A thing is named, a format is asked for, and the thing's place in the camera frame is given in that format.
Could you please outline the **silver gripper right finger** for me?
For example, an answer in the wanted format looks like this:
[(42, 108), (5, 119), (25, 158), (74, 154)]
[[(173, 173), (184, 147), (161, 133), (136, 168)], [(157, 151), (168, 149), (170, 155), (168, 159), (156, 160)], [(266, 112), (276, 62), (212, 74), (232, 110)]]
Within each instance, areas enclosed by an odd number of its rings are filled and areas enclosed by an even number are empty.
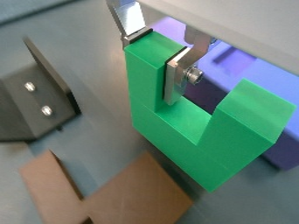
[(196, 85), (201, 80), (202, 71), (196, 68), (194, 63), (208, 51), (210, 36), (186, 27), (184, 41), (190, 47), (184, 47), (165, 63), (162, 100), (168, 105), (177, 102), (186, 84)]

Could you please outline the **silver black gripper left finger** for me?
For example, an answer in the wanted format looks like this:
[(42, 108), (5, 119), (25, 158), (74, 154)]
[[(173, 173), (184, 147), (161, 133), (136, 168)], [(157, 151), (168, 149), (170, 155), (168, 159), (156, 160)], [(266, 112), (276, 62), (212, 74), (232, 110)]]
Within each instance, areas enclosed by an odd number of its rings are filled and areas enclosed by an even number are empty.
[(136, 0), (106, 0), (106, 7), (120, 31), (122, 47), (126, 47), (153, 29), (145, 25), (140, 3)]

